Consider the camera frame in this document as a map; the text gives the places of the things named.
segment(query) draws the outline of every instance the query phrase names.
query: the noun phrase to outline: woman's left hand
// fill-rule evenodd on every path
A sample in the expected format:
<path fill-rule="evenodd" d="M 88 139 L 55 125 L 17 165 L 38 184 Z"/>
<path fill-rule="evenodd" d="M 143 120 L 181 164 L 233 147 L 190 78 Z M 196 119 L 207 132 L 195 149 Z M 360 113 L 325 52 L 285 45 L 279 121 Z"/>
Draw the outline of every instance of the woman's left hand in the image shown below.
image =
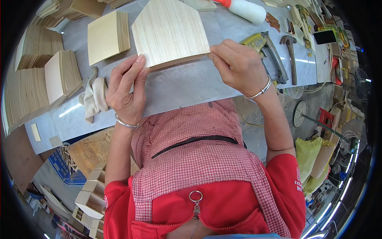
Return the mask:
<path fill-rule="evenodd" d="M 144 55 L 132 56 L 116 66 L 110 75 L 106 102 L 125 123 L 137 125 L 146 101 L 145 83 L 150 68 L 143 68 Z M 134 92 L 129 93 L 134 83 Z"/>

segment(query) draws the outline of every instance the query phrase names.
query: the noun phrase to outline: fan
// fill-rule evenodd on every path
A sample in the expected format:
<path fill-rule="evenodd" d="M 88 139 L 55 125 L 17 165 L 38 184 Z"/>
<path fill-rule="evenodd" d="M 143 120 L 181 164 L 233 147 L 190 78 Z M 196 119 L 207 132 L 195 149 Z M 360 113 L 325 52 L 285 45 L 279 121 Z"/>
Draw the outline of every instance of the fan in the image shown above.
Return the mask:
<path fill-rule="evenodd" d="M 361 153 L 366 145 L 366 125 L 360 119 L 352 119 L 348 123 L 346 123 L 342 128 L 343 140 L 340 145 L 341 154 L 345 155 L 347 153 L 354 153 L 351 149 L 354 149 L 353 142 L 359 142 L 359 147 L 357 146 L 358 153 Z"/>
<path fill-rule="evenodd" d="M 367 109 L 367 99 L 371 93 L 371 81 L 366 72 L 358 67 L 352 68 L 349 74 L 353 77 L 349 79 L 351 81 L 350 85 L 344 83 L 344 86 L 349 90 L 347 98 L 351 100 L 352 105 L 365 113 Z M 354 113 L 357 117 L 363 118 L 358 112 Z"/>

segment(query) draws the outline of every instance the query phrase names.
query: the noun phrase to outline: white bottle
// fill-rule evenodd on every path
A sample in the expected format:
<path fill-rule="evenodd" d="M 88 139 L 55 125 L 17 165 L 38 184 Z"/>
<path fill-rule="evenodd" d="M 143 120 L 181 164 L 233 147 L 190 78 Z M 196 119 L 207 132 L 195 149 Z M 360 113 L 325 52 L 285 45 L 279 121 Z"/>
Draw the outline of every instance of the white bottle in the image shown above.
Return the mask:
<path fill-rule="evenodd" d="M 267 11 L 257 4 L 245 0 L 214 0 L 220 2 L 224 7 L 227 7 L 231 12 L 254 24 L 261 24 L 267 16 Z"/>

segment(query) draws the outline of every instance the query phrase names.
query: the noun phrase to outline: finger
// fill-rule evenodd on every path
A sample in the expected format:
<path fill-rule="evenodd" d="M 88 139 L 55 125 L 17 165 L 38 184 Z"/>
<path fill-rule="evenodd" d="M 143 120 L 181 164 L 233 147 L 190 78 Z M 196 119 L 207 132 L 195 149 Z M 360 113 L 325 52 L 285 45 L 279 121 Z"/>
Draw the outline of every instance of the finger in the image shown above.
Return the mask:
<path fill-rule="evenodd" d="M 224 41 L 222 41 L 222 44 L 226 45 L 227 47 L 231 48 L 232 50 L 234 50 L 237 53 L 242 53 L 242 52 L 248 51 L 246 46 L 241 45 L 241 44 L 239 44 L 239 43 L 237 43 L 231 39 L 225 39 Z"/>
<path fill-rule="evenodd" d="M 122 76 L 117 92 L 120 91 L 121 93 L 128 93 L 130 91 L 133 81 L 143 69 L 145 61 L 146 59 L 143 54 L 137 57 L 131 68 Z"/>
<path fill-rule="evenodd" d="M 147 75 L 150 73 L 150 68 L 143 68 L 134 81 L 134 100 L 141 100 L 145 97 L 145 84 Z"/>
<path fill-rule="evenodd" d="M 119 65 L 113 68 L 110 74 L 110 83 L 109 83 L 109 90 L 108 90 L 111 94 L 114 94 L 117 91 L 123 74 L 125 74 L 126 71 L 130 69 L 130 67 L 133 65 L 133 63 L 137 59 L 137 57 L 138 57 L 137 55 L 128 57 L 126 60 L 124 60 Z"/>
<path fill-rule="evenodd" d="M 218 55 L 214 53 L 208 54 L 208 57 L 214 62 L 214 65 L 219 71 L 223 80 L 226 80 L 232 77 L 230 66 L 222 58 L 220 58 Z"/>
<path fill-rule="evenodd" d="M 222 58 L 226 63 L 232 65 L 235 63 L 235 58 L 239 55 L 237 52 L 224 44 L 213 45 L 210 47 L 211 53 L 214 53 Z"/>

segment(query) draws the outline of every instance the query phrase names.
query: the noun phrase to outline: workbench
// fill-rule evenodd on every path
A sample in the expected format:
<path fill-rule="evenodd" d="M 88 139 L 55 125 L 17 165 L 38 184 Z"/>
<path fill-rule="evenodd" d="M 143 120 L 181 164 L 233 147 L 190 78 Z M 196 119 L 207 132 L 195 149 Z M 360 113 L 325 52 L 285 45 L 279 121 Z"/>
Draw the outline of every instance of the workbench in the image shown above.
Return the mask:
<path fill-rule="evenodd" d="M 286 35 L 281 22 L 282 17 L 291 20 L 290 11 L 287 8 L 265 6 L 261 0 L 250 1 L 263 6 L 267 12 L 279 21 L 281 33 L 270 27 L 267 22 L 254 25 L 217 3 L 217 9 L 214 12 L 200 13 L 208 42 L 210 45 L 219 44 L 226 38 L 239 42 L 249 35 L 269 31 L 269 36 L 282 59 L 289 78 L 287 84 L 278 85 L 278 88 L 293 87 L 289 52 L 286 45 L 279 44 L 281 37 Z M 114 10 L 128 12 L 129 27 L 131 27 L 147 2 L 148 0 L 135 0 L 113 10 L 110 9 L 110 5 L 107 5 L 103 15 Z M 64 49 L 71 49 L 75 52 L 82 78 L 91 76 L 87 53 L 87 25 L 92 21 L 92 18 L 84 17 L 69 22 L 62 30 L 64 32 Z M 308 23 L 314 25 L 310 18 Z M 107 83 L 110 81 L 111 70 L 127 57 L 136 54 L 131 29 L 130 40 L 131 50 L 94 65 L 98 67 L 98 76 L 104 76 Z M 329 54 L 326 46 L 316 45 L 316 55 L 311 57 L 308 57 L 310 50 L 305 46 L 299 44 L 293 46 L 296 59 L 297 86 L 314 85 L 317 83 L 317 78 L 321 79 L 319 82 L 323 82 L 322 78 L 327 77 L 329 71 Z M 276 68 L 270 57 L 264 59 L 264 64 L 270 76 L 275 78 Z M 78 90 L 59 108 L 25 123 L 29 140 L 36 154 L 54 148 L 61 142 L 74 137 L 115 125 L 116 120 L 113 109 L 96 115 L 93 124 L 87 123 L 84 120 L 84 107 L 78 102 L 78 96 L 82 93 L 84 93 L 83 88 Z M 213 62 L 207 56 L 204 56 L 199 60 L 150 73 L 146 81 L 147 100 L 143 116 L 239 95 L 241 95 L 240 92 L 222 82 Z M 37 124 L 41 141 L 35 141 L 32 134 L 31 125 L 34 123 Z"/>

